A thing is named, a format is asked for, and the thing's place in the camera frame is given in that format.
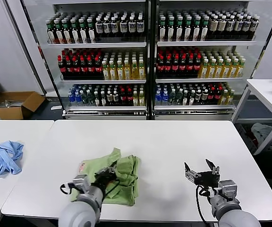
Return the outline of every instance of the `water bottle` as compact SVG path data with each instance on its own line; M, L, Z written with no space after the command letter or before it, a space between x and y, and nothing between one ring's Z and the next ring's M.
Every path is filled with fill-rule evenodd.
M159 90L157 90L155 95L155 105L161 105L161 94Z
M168 95L168 91L164 91L163 92L163 96L162 96L162 105L168 105L169 104L169 95Z

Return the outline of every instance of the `green cloth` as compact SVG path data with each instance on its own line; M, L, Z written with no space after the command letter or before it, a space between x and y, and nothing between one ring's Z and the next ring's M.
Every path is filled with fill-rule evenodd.
M133 206L135 198L138 196L137 172L140 159L133 155L121 157L120 149L114 148L113 152L101 158L84 160L81 163L79 174L87 174L90 182L95 181L94 174L99 170L110 166L113 162L116 164L116 176L119 179L119 185L107 195L103 203L123 204ZM112 182L108 185L106 193L111 190L118 182ZM76 200L78 191L72 190L72 200Z

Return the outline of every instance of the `refrigerator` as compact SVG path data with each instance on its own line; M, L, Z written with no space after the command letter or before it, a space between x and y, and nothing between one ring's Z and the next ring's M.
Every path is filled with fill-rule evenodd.
M246 79L255 75L272 35L272 0L5 2L34 67L45 75L43 86L53 86L66 119L230 120ZM186 29L187 17L191 17L190 29ZM198 27L196 17L200 17ZM230 19L232 33L226 31ZM168 63L161 61L161 56L167 60L169 55ZM199 75L204 71L204 56L209 74ZM225 67L228 58L231 64ZM191 95L184 97L185 90Z

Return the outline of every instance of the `light blue towel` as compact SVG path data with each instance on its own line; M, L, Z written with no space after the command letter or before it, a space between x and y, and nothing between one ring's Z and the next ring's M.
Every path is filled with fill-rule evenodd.
M23 144L10 140L0 144L0 175L3 174L5 170L11 172L13 175L22 171L14 161L22 158L23 146Z

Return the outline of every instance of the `yellow bottle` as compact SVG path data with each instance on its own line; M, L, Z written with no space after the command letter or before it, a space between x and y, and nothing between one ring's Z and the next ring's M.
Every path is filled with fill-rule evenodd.
M122 70L121 60L117 61L117 74L118 74L118 79L119 80L125 79L124 74L123 74L123 70Z
M132 60L132 79L139 79L139 70L135 59Z
M228 58L225 62L225 65L223 64L223 67L222 67L222 71L221 71L221 74L220 74L220 78L227 78L227 74L229 72L229 69L230 69L230 62L231 62L231 59Z
M198 78L202 78L202 79L205 78L207 66L208 66L208 59L204 59L203 64L201 65L199 73L198 73Z
M241 58L234 77L242 77L245 60L245 58Z
M140 79L145 79L145 68L143 59L139 59L139 77Z
M215 72L213 74L213 78L219 78L220 77L220 74L221 74L221 71L222 71L222 66L223 66L223 59L220 58L218 60L218 64L216 65L216 68L215 68Z
M239 62L238 58L233 59L233 64L230 66L229 72L227 73L228 78L235 77L235 73L236 73L237 67L238 67L238 62Z
M211 60L211 64L207 67L207 72L205 78L213 78L213 73L215 72L216 59Z

